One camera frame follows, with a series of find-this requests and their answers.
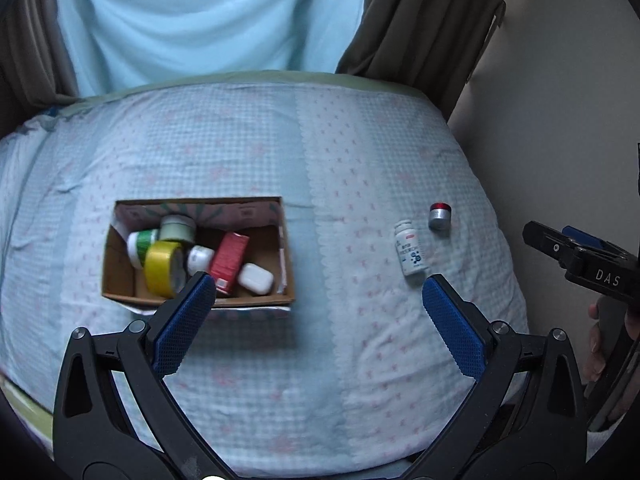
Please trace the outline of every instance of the human hand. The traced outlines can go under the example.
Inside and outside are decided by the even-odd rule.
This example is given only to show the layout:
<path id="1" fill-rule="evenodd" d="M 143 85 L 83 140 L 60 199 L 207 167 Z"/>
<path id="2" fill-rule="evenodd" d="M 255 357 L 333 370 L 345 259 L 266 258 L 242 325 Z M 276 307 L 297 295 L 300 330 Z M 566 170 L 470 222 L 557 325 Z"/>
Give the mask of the human hand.
<path id="1" fill-rule="evenodd" d="M 591 319 L 599 318 L 598 306 L 596 304 L 589 306 L 589 317 Z M 638 335 L 640 335 L 640 316 L 631 314 L 627 310 L 625 315 L 625 327 L 629 337 L 633 340 L 637 339 Z M 582 369 L 584 377 L 588 381 L 597 381 L 606 366 L 606 361 L 600 347 L 601 342 L 602 337 L 600 335 L 600 326 L 596 323 L 591 327 L 589 332 L 589 348 L 591 352 Z M 618 420 L 622 415 L 624 415 L 631 407 L 631 404 L 634 402 L 639 390 L 640 367 L 636 368 L 636 371 L 631 377 L 629 384 L 626 386 L 622 397 L 620 397 L 618 403 L 613 407 L 611 413 L 607 415 L 607 418 L 609 420 Z"/>

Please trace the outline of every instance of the blue gripper pad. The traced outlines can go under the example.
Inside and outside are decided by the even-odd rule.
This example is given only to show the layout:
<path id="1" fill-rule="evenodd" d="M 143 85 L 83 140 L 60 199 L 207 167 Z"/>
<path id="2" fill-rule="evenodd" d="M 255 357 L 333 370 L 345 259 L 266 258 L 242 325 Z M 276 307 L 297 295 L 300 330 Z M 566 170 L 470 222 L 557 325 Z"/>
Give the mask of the blue gripper pad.
<path id="1" fill-rule="evenodd" d="M 175 374 L 216 299 L 213 279 L 204 276 L 182 300 L 158 335 L 152 367 L 158 376 Z"/>
<path id="2" fill-rule="evenodd" d="M 580 229 L 576 229 L 575 227 L 571 227 L 570 225 L 567 225 L 564 229 L 562 229 L 562 234 L 564 236 L 572 238 L 582 246 L 603 249 L 602 241 L 599 238 L 591 236 L 590 234 L 587 234 L 584 231 L 580 231 Z"/>
<path id="3" fill-rule="evenodd" d="M 484 343 L 433 277 L 422 286 L 422 305 L 462 374 L 479 381 L 486 367 Z"/>

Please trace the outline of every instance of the small red carton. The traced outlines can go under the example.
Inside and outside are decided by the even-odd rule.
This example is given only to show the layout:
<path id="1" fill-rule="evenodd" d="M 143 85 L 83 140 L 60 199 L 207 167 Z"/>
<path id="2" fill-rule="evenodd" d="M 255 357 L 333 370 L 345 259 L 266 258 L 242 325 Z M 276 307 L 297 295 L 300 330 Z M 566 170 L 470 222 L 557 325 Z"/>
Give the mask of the small red carton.
<path id="1" fill-rule="evenodd" d="M 218 292 L 227 296 L 231 294 L 248 243 L 248 236 L 233 232 L 226 233 L 222 238 L 209 268 L 209 274 L 215 280 Z"/>

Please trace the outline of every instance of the bolt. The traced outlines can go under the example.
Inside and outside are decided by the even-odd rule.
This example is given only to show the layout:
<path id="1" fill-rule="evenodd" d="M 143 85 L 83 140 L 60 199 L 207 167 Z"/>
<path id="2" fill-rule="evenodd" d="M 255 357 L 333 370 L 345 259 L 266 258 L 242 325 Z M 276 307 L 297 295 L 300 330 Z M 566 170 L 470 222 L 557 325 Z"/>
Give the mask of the bolt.
<path id="1" fill-rule="evenodd" d="M 560 328 L 555 328 L 552 334 L 558 341 L 564 341 L 566 339 L 566 333 Z"/>
<path id="2" fill-rule="evenodd" d="M 504 335 L 509 331 L 509 325 L 503 321 L 496 321 L 491 325 L 491 327 L 494 329 L 495 333 L 501 335 Z"/>
<path id="3" fill-rule="evenodd" d="M 79 326 L 71 333 L 71 337 L 73 339 L 82 339 L 85 335 L 86 335 L 86 329 L 82 326 Z"/>
<path id="4" fill-rule="evenodd" d="M 141 319 L 137 319 L 129 323 L 129 332 L 133 332 L 137 334 L 138 332 L 142 332 L 145 329 L 146 323 Z"/>

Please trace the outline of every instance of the cardboard box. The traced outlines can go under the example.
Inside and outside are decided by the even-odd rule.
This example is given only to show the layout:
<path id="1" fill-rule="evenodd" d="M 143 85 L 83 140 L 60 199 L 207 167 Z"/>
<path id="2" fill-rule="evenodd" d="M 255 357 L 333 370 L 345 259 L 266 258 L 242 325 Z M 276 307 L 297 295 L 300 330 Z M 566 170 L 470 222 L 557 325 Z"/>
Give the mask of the cardboard box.
<path id="1" fill-rule="evenodd" d="M 121 200 L 115 203 L 107 234 L 102 266 L 102 295 L 122 303 L 137 314 L 152 314 L 165 301 L 146 288 L 144 272 L 135 269 L 127 255 L 129 233 L 157 228 L 162 216 L 183 214 L 196 221 L 196 244 L 218 248 L 226 231 L 250 238 L 245 263 L 253 263 L 274 275 L 271 292 L 254 296 L 241 286 L 230 297 L 220 295 L 215 311 L 278 310 L 288 312 L 295 299 L 281 197 Z"/>

